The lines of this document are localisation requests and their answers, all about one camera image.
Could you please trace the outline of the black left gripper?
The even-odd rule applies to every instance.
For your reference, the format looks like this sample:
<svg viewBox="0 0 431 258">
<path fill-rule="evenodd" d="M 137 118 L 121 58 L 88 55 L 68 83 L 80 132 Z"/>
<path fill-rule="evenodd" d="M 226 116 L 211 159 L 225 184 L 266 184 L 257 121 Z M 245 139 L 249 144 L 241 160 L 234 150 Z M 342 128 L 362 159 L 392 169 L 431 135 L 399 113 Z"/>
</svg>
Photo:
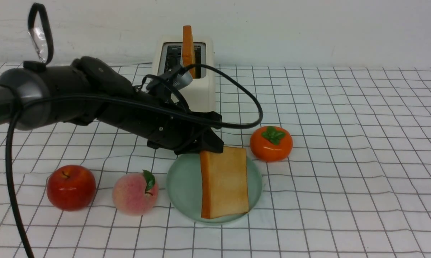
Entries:
<svg viewBox="0 0 431 258">
<path fill-rule="evenodd" d="M 199 154 L 202 151 L 223 152 L 223 140 L 216 135 L 211 126 L 201 122 L 202 119 L 220 122 L 222 116 L 215 111 L 184 111 L 181 102 L 178 104 L 172 101 L 166 102 L 149 94 L 135 94 L 133 99 L 148 107 L 153 106 L 159 110 L 175 111 L 196 119 L 191 122 L 158 111 L 143 108 L 131 109 L 129 112 L 129 131 L 147 139 L 148 147 L 172 150 L 175 151 L 176 155 Z"/>
</svg>

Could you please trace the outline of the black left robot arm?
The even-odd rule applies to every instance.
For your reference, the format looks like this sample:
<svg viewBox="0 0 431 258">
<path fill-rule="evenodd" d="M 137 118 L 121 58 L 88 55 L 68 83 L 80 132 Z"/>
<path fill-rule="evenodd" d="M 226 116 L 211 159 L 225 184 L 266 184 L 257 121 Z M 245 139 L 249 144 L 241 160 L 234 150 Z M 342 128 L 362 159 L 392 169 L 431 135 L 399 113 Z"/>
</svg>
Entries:
<svg viewBox="0 0 431 258">
<path fill-rule="evenodd" d="M 179 92 L 189 84 L 189 74 L 176 66 L 150 78 L 142 91 L 142 86 L 133 86 L 94 57 L 81 57 L 68 66 L 26 61 L 23 67 L 0 76 L 0 125 L 11 121 L 17 105 L 45 99 L 22 112 L 17 129 L 33 130 L 58 122 L 87 126 L 98 120 L 147 139 L 152 149 L 168 149 L 177 155 L 222 153 L 222 139 L 201 122 L 220 122 L 222 116 L 214 111 L 191 111 Z"/>
</svg>

